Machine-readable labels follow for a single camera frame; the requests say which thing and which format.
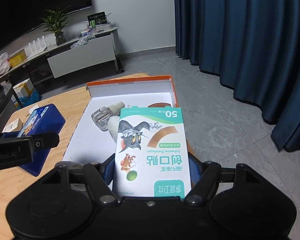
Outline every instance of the white router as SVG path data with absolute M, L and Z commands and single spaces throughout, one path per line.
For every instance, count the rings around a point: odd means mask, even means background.
M 42 36 L 43 45 L 41 45 L 40 38 L 38 38 L 37 41 L 38 41 L 39 49 L 37 49 L 35 40 L 32 41 L 34 49 L 32 49 L 31 42 L 29 42 L 29 49 L 31 51 L 31 54 L 28 58 L 31 58 L 31 57 L 43 52 L 47 48 L 47 43 L 46 43 L 46 39 L 44 38 L 44 36 Z

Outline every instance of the teal and white box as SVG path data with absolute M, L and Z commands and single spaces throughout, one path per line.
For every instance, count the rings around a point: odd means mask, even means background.
M 184 198 L 191 190 L 181 108 L 121 110 L 114 192 L 119 196 Z

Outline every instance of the white wall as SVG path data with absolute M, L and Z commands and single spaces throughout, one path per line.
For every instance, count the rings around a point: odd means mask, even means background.
M 70 14 L 68 26 L 64 28 L 66 38 L 85 28 L 87 15 L 105 11 L 112 13 L 108 20 L 118 27 L 121 53 L 175 46 L 174 0 L 92 0 L 93 8 Z M 43 33 L 38 28 L 0 51 L 13 55 L 21 49 L 30 55 L 28 43 L 45 35 L 52 45 L 56 44 L 52 33 Z

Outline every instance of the gray tile floor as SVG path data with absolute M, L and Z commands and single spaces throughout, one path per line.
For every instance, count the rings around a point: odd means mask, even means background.
M 266 124 L 258 107 L 233 99 L 233 91 L 219 77 L 201 73 L 174 52 L 121 60 L 126 72 L 116 74 L 113 63 L 104 63 L 52 80 L 40 88 L 42 98 L 84 86 L 86 82 L 145 72 L 172 75 L 184 115 L 186 136 L 201 161 L 213 160 L 224 167 L 237 163 L 251 166 L 279 188 L 298 208 L 290 233 L 300 240 L 300 151 L 278 152 L 270 138 L 273 125 Z M 220 186 L 219 191 L 231 185 Z

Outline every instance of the potted plant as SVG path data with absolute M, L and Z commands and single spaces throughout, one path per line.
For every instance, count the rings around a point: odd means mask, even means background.
M 56 36 L 56 43 L 57 45 L 61 45 L 66 42 L 66 38 L 63 35 L 62 28 L 66 26 L 66 20 L 68 17 L 65 15 L 64 9 L 57 9 L 56 11 L 47 10 L 50 15 L 47 18 L 41 18 L 44 23 L 43 26 L 46 28 L 44 32 L 53 32 Z

